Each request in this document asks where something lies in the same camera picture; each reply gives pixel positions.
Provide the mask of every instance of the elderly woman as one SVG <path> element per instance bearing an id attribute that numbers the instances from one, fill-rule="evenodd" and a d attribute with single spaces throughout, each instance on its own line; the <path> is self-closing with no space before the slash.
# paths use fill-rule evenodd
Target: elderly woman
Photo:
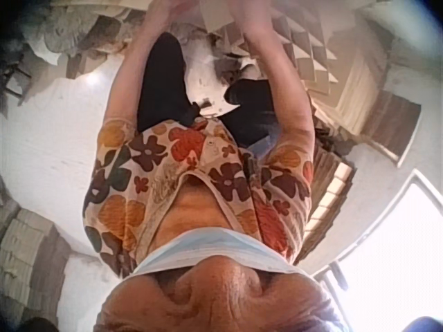
<path id="1" fill-rule="evenodd" d="M 186 96 L 180 45 L 164 32 L 194 4 L 151 3 L 111 89 L 83 214 L 94 249 L 125 280 L 96 331 L 342 331 L 328 295 L 293 266 L 314 125 L 269 4 L 228 0 L 266 66 L 281 126 L 260 162 Z"/>

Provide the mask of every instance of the window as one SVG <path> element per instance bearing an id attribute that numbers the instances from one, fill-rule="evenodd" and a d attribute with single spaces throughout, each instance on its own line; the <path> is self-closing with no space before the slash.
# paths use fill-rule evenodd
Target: window
<path id="1" fill-rule="evenodd" d="M 354 249 L 339 259 L 348 289 L 325 274 L 354 332 L 443 320 L 442 197 L 418 172 Z"/>

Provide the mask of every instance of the floral pattern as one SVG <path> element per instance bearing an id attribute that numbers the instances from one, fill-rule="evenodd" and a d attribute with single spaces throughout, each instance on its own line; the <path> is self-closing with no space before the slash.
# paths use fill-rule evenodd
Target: floral pattern
<path id="1" fill-rule="evenodd" d="M 136 176 L 134 178 L 134 184 L 136 185 L 136 193 L 140 194 L 142 192 L 147 192 L 148 186 L 147 184 L 150 182 L 148 178 L 140 178 L 140 176 Z"/>
<path id="2" fill-rule="evenodd" d="M 314 164 L 309 160 L 303 165 L 303 176 L 309 184 L 314 180 Z"/>
<path id="3" fill-rule="evenodd" d="M 138 135 L 129 144 L 131 149 L 140 152 L 139 155 L 132 159 L 138 163 L 145 172 L 152 172 L 154 164 L 160 166 L 162 160 L 168 155 L 168 153 L 165 153 L 166 147 L 157 144 L 158 140 L 157 136 L 150 136 L 145 144 L 143 142 L 143 136 Z"/>
<path id="4" fill-rule="evenodd" d="M 218 120 L 198 118 L 191 128 L 168 120 L 137 135 L 134 126 L 111 120 L 99 134 L 83 215 L 93 249 L 119 277 L 144 260 L 187 174 L 232 212 L 226 219 L 233 229 L 294 262 L 314 167 L 293 142 L 275 147 L 261 165 Z"/>
<path id="5" fill-rule="evenodd" d="M 291 207 L 291 204 L 288 202 L 274 201 L 272 205 L 278 213 L 284 216 L 289 216 L 289 208 Z"/>
<path id="6" fill-rule="evenodd" d="M 228 158 L 230 154 L 235 154 L 235 149 L 232 145 L 228 145 L 221 149 L 221 152 L 223 152 L 223 158 Z"/>
<path id="7" fill-rule="evenodd" d="M 291 199 L 298 196 L 302 201 L 310 197 L 309 187 L 294 176 L 289 170 L 282 170 L 282 174 L 271 180 L 271 184 L 279 188 Z"/>
<path id="8" fill-rule="evenodd" d="M 228 202 L 234 199 L 234 191 L 237 192 L 241 202 L 245 202 L 251 197 L 246 178 L 242 176 L 236 177 L 242 170 L 240 164 L 225 163 L 220 167 L 221 173 L 216 169 L 212 169 L 209 172 L 209 177 L 213 180 L 214 187 L 217 188 L 223 198 Z"/>
<path id="9" fill-rule="evenodd" d="M 200 160 L 206 137 L 193 129 L 174 128 L 169 132 L 169 139 L 175 142 L 171 147 L 171 154 L 176 161 L 184 161 L 191 151 Z"/>
<path id="10" fill-rule="evenodd" d="M 106 178 L 105 168 L 109 166 L 116 155 L 116 151 L 109 151 L 105 156 L 104 164 L 96 162 L 96 169 L 94 176 L 89 186 L 86 198 L 83 205 L 83 215 L 86 212 L 89 204 L 100 204 L 108 197 L 111 188 L 118 192 L 124 192 L 131 180 L 132 172 L 128 169 L 122 168 L 122 166 L 131 159 L 131 153 L 127 147 L 122 147 L 118 153 L 117 158 L 114 160 L 114 165 Z"/>

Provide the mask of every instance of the surgical mask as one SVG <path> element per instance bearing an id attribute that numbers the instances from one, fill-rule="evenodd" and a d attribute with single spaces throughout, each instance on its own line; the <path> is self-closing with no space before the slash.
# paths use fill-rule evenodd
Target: surgical mask
<path id="1" fill-rule="evenodd" d="M 183 233 L 149 254 L 128 278 L 195 266 L 212 256 L 229 257 L 255 270 L 308 276 L 253 237 L 224 228 L 199 228 Z"/>

